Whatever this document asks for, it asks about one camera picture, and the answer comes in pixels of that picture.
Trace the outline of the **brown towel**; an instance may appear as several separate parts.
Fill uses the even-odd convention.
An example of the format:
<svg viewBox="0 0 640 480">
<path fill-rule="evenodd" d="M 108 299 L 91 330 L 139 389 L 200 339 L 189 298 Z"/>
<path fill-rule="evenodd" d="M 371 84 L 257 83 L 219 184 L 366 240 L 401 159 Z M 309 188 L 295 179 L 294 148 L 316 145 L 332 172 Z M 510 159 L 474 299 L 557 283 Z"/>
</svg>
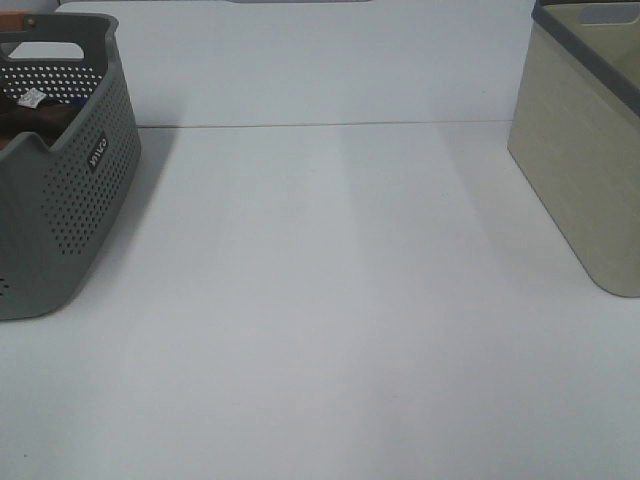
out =
<svg viewBox="0 0 640 480">
<path fill-rule="evenodd" d="M 35 109 L 20 106 L 13 98 L 1 97 L 1 148 L 19 134 L 32 132 L 51 146 L 81 111 L 80 105 L 42 101 Z"/>
</svg>

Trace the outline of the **grey perforated laundry basket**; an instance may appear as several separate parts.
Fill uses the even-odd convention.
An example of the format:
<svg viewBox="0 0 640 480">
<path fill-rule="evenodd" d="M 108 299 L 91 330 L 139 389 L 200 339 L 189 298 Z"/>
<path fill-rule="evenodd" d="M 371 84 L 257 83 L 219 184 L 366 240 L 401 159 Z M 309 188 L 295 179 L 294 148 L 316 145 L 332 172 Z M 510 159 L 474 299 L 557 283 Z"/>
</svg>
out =
<svg viewBox="0 0 640 480">
<path fill-rule="evenodd" d="M 51 145 L 23 132 L 1 148 L 1 317 L 39 317 L 76 293 L 128 194 L 141 142 L 115 32 L 97 14 L 32 14 L 6 44 L 69 43 L 78 58 L 1 59 L 1 97 L 31 88 L 81 111 Z"/>
</svg>

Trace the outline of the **beige storage bin grey rim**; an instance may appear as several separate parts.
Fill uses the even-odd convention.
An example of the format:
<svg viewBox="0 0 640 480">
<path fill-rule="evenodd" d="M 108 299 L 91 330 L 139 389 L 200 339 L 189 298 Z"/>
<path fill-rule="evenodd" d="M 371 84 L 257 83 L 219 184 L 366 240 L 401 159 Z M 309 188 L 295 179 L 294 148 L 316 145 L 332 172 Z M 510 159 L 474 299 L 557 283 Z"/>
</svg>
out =
<svg viewBox="0 0 640 480">
<path fill-rule="evenodd" d="M 590 279 L 639 295 L 639 4 L 537 1 L 507 148 Z"/>
</svg>

